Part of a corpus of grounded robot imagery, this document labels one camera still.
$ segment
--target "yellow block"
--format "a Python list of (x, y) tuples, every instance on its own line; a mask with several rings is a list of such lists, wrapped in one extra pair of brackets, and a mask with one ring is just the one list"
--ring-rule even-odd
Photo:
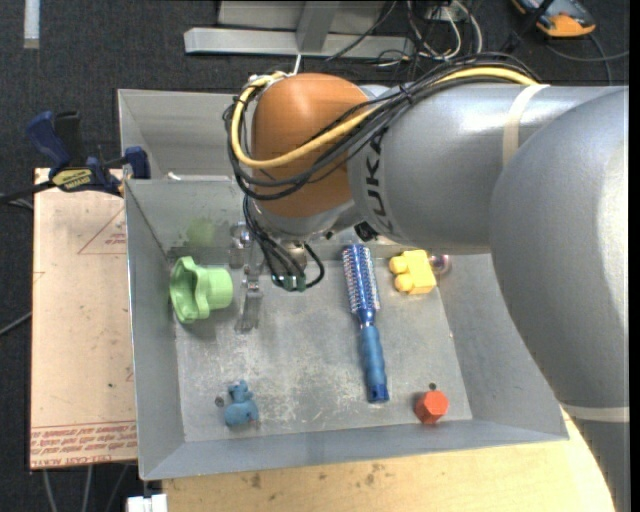
[(396, 274), (395, 287), (409, 295), (429, 293), (436, 286), (436, 277), (429, 264), (429, 254), (422, 249), (405, 251), (389, 260), (389, 270)]

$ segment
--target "cable bundle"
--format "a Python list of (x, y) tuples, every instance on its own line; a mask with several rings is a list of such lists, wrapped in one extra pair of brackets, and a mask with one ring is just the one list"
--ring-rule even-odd
[[(234, 170), (235, 178), (245, 194), (244, 215), (247, 227), (265, 254), (265, 260), (272, 270), (274, 283), (289, 290), (302, 291), (322, 279), (324, 268), (311, 248), (304, 248), (318, 263), (320, 275), (309, 285), (305, 285), (304, 271), (295, 259), (269, 233), (258, 226), (252, 218), (249, 198), (258, 201), (277, 200), (300, 190), (305, 184), (315, 183), (331, 174), (335, 169), (362, 150), (383, 130), (386, 130), (416, 102), (433, 96), (438, 92), (464, 84), (493, 82), (533, 85), (538, 83), (535, 75), (520, 61), (508, 55), (496, 53), (476, 54), (451, 59), (413, 83), (399, 86), (395, 92), (381, 98), (356, 105), (339, 116), (328, 126), (320, 130), (300, 147), (269, 160), (255, 160), (246, 148), (245, 114), (249, 104), (277, 80), (286, 80), (286, 73), (275, 72), (252, 79), (234, 98), (234, 102), (225, 111), (223, 119), (228, 135), (227, 152)], [(294, 160), (316, 151), (325, 144), (333, 144), (323, 152), (308, 169), (287, 178), (275, 179), (269, 169), (286, 165)], [(245, 171), (242, 165), (261, 173), (257, 178)], [(258, 193), (253, 187), (278, 188), (273, 193)], [(274, 261), (278, 261), (287, 272), (285, 277), (295, 277), (302, 286), (283, 286), (282, 276), (274, 272)]]

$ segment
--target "blue clamp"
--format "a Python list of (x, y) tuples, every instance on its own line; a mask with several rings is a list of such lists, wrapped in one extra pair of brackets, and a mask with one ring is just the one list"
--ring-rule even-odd
[(53, 114), (49, 111), (31, 120), (27, 135), (36, 149), (53, 161), (49, 181), (65, 192), (94, 190), (120, 196), (122, 181), (109, 172), (111, 165), (129, 164), (131, 175), (136, 179), (151, 177), (147, 154), (140, 146), (127, 148), (123, 157), (106, 164), (90, 156), (83, 167), (69, 167), (72, 156), (56, 133)]
[(240, 380), (229, 386), (229, 394), (233, 403), (224, 411), (224, 422), (229, 427), (244, 425), (250, 421), (258, 421), (258, 407), (251, 400), (253, 393), (249, 391), (246, 381)]

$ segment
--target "yellow clamp label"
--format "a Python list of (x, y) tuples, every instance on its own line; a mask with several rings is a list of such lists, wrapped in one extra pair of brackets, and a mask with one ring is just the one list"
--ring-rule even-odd
[(91, 169), (84, 167), (65, 169), (56, 174), (51, 181), (54, 185), (62, 187), (65, 190), (73, 190), (81, 185), (91, 183), (92, 174)]

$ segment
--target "green plastic object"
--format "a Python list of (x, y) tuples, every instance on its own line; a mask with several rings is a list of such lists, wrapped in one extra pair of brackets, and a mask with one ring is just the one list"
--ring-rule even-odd
[(189, 223), (187, 240), (189, 247), (213, 247), (216, 228), (209, 219), (197, 218)]
[(209, 318), (214, 309), (224, 309), (233, 300), (233, 282), (220, 267), (205, 268), (184, 256), (171, 270), (169, 294), (178, 320), (190, 324)]

